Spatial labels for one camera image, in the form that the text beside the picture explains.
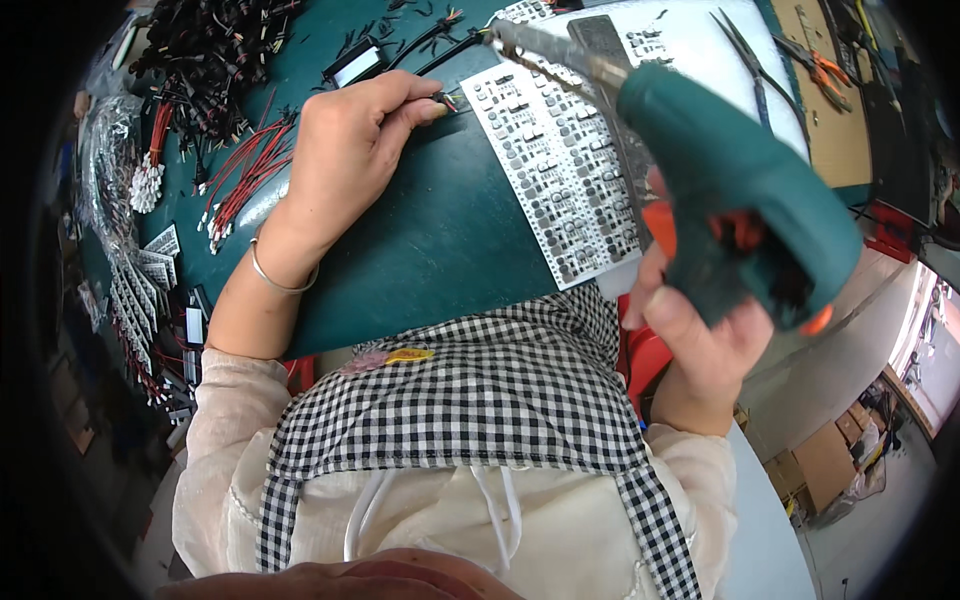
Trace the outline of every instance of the yellow wire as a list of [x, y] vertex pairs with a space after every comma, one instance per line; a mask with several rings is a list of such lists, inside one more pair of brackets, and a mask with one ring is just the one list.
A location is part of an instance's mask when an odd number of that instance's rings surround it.
[[876, 45], [876, 38], [874, 37], [874, 30], [870, 28], [870, 20], [867, 19], [867, 13], [863, 10], [863, 0], [854, 0], [854, 5], [856, 6], [856, 12], [860, 15], [860, 20], [863, 21], [863, 31], [867, 32], [867, 36], [870, 38], [870, 43], [873, 44], [874, 50], [879, 52], [879, 47]]

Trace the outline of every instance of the workbench surface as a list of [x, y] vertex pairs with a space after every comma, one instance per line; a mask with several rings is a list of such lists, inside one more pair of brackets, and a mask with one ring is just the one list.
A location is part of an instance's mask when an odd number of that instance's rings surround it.
[[[412, 40], [440, 18], [445, 5], [439, 0], [434, 1], [431, 17], [414, 12], [425, 10], [426, 4], [420, 0], [390, 12], [399, 20], [393, 22], [396, 31], [386, 41]], [[771, 31], [779, 33], [770, 3], [759, 0], [757, 4]], [[459, 38], [469, 27], [482, 27], [505, 5], [504, 0], [470, 2], [452, 34]], [[385, 11], [384, 0], [308, 2], [293, 22], [293, 38], [269, 65], [270, 82], [250, 94], [243, 106], [248, 118], [254, 124], [259, 120], [274, 86], [268, 122], [278, 117], [277, 108], [301, 106], [316, 93], [310, 88], [321, 84], [321, 71], [336, 58], [344, 33], [351, 29], [359, 33]], [[441, 42], [438, 55], [446, 47]], [[415, 51], [400, 67], [413, 71], [430, 59], [429, 51]], [[429, 76], [452, 90], [462, 79], [495, 64], [489, 48], [473, 47]], [[796, 90], [796, 79], [789, 69], [788, 73]], [[228, 150], [221, 150], [207, 162], [211, 177], [228, 156]], [[241, 215], [234, 234], [217, 255], [211, 255], [206, 230], [197, 232], [206, 197], [191, 197], [194, 158], [181, 162], [177, 137], [170, 135], [163, 159], [167, 165], [163, 199], [139, 224], [141, 245], [176, 223], [183, 295], [201, 283], [215, 303], [267, 212], [264, 194], [259, 194], [260, 200], [251, 200], [250, 218]], [[91, 239], [95, 244], [94, 236], [87, 236], [84, 253], [90, 252]], [[97, 259], [85, 256], [84, 261], [91, 265]], [[102, 287], [108, 288], [108, 279]], [[452, 115], [414, 131], [386, 192], [326, 256], [316, 285], [303, 297], [288, 356], [340, 348], [556, 291], [475, 115]]]

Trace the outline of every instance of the woman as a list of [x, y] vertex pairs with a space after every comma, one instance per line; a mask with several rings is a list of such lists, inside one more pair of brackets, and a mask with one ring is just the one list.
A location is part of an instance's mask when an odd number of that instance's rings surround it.
[[[724, 436], [772, 326], [749, 301], [707, 329], [663, 286], [656, 245], [623, 323], [675, 356], [645, 440], [613, 369], [615, 306], [592, 285], [360, 345], [291, 402], [274, 359], [300, 290], [410, 131], [443, 116], [440, 89], [391, 72], [304, 105], [289, 193], [210, 323], [174, 506], [196, 576], [261, 574], [164, 593], [713, 597], [735, 527]], [[401, 349], [415, 360], [386, 364]]]

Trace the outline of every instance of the pink tag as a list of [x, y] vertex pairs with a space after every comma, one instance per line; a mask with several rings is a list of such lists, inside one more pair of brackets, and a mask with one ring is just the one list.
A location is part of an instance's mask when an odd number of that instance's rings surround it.
[[353, 360], [346, 363], [340, 368], [340, 372], [344, 375], [353, 375], [359, 372], [373, 371], [374, 369], [383, 367], [389, 357], [390, 352], [367, 352], [366, 354], [356, 356]]

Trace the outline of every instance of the checkered apron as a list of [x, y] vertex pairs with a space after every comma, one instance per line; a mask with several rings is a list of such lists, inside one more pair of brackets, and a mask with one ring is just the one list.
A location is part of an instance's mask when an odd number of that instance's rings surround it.
[[411, 329], [373, 350], [436, 354], [334, 372], [287, 407], [270, 451], [257, 559], [285, 568], [303, 483], [331, 472], [467, 465], [614, 478], [662, 598], [699, 598], [687, 540], [614, 372], [616, 307], [595, 285]]

